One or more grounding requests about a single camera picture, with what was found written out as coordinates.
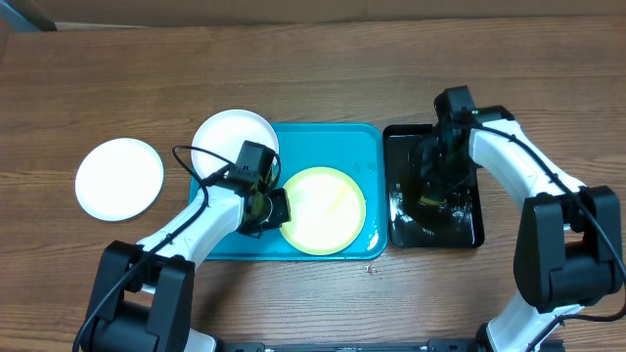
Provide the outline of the dark object top left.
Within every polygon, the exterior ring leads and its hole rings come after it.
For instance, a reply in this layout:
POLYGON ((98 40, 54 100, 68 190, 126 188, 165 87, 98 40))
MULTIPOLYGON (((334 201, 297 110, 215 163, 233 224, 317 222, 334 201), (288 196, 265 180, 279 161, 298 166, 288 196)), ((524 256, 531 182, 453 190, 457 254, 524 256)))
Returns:
POLYGON ((1 19, 16 31, 56 31, 55 23, 31 0, 1 0, 1 19))

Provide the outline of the teal plastic tray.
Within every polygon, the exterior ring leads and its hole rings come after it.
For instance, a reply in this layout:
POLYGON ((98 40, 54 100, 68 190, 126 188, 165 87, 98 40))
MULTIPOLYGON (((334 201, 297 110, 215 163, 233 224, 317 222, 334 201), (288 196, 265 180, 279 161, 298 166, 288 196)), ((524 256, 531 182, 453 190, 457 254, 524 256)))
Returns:
MULTIPOLYGON (((387 205, 382 135, 366 123, 274 123, 282 173, 279 184, 299 171, 325 166, 350 176, 365 198, 366 217, 359 236, 345 249, 324 260, 369 260, 387 245, 387 205)), ((227 235, 207 256, 209 260, 315 261, 317 257, 290 245, 279 229, 259 239, 227 235)))

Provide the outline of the small debris on table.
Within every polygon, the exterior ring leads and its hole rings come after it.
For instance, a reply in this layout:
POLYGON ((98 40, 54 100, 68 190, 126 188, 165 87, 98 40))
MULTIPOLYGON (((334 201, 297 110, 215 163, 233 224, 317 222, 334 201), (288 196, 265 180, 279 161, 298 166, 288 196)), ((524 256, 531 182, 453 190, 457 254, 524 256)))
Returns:
POLYGON ((365 271, 367 274, 373 275, 378 272, 378 269, 375 267, 375 262, 372 261, 365 266, 365 271))

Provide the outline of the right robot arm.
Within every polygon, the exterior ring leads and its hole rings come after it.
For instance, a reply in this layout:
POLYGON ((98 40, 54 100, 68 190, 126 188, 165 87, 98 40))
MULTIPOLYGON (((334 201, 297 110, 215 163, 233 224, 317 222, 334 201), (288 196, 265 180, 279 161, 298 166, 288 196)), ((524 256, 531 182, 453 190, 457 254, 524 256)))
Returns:
POLYGON ((521 209, 514 297, 476 334, 477 351, 538 351, 567 320, 625 285, 620 203, 607 186, 588 188, 553 164, 503 107, 436 107, 438 122, 420 156, 420 202, 442 206, 486 169, 521 209))

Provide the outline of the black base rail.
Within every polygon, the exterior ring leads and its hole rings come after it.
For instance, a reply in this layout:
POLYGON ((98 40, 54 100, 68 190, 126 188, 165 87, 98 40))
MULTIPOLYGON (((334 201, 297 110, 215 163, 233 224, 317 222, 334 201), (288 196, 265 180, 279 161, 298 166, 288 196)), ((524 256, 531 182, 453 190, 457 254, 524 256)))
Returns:
POLYGON ((265 345, 261 342, 219 340, 217 352, 487 352, 485 344, 472 338, 435 338, 416 343, 373 344, 288 344, 265 345))

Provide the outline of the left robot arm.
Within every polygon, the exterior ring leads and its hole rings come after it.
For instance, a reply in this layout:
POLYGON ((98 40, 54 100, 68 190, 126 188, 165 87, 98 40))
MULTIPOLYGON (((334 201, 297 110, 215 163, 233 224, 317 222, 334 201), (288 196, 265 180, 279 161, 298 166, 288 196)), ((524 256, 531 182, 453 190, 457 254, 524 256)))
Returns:
POLYGON ((141 243, 112 242, 73 350, 219 350, 217 338, 191 327, 195 273, 225 236, 255 233, 246 215, 244 198, 212 187, 141 243))

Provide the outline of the black tray with water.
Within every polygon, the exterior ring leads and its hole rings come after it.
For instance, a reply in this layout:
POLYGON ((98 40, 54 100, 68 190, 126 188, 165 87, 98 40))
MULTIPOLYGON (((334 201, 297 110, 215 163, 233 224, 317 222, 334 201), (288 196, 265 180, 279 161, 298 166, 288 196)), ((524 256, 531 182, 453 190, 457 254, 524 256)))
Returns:
POLYGON ((484 243, 478 186, 460 185, 439 205, 421 202, 415 157, 430 124, 393 124, 382 134, 388 238, 398 248, 477 248, 484 243))

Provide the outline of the green yellow sponge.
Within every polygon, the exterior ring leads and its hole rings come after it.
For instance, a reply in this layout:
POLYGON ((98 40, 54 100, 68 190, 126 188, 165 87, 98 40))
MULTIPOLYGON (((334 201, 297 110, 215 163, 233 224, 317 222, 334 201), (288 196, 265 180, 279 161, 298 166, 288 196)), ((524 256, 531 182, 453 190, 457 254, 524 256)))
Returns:
POLYGON ((428 206, 442 206, 447 203, 447 199, 443 196, 422 195, 420 203, 428 206))

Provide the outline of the yellow plate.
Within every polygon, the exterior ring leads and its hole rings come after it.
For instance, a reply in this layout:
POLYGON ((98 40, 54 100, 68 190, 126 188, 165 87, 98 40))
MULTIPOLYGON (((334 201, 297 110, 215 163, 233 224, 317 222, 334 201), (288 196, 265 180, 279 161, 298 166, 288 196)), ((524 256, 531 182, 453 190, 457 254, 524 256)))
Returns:
POLYGON ((316 166, 291 176, 287 193, 291 220, 280 232, 300 252, 324 256, 350 246, 366 220, 366 200, 357 183, 335 168, 316 166))

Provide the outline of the white plate with sauce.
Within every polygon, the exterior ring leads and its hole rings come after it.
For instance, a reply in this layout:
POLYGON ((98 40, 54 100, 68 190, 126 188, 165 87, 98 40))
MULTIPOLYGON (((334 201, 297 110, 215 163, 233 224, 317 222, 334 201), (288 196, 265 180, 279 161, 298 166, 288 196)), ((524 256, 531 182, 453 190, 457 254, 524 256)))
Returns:
POLYGON ((274 152, 280 150, 278 137, 270 123, 250 110, 223 110, 207 119, 192 142, 192 164, 197 174, 205 179, 227 165, 227 162, 207 154, 209 151, 235 162, 244 141, 262 144, 274 152))

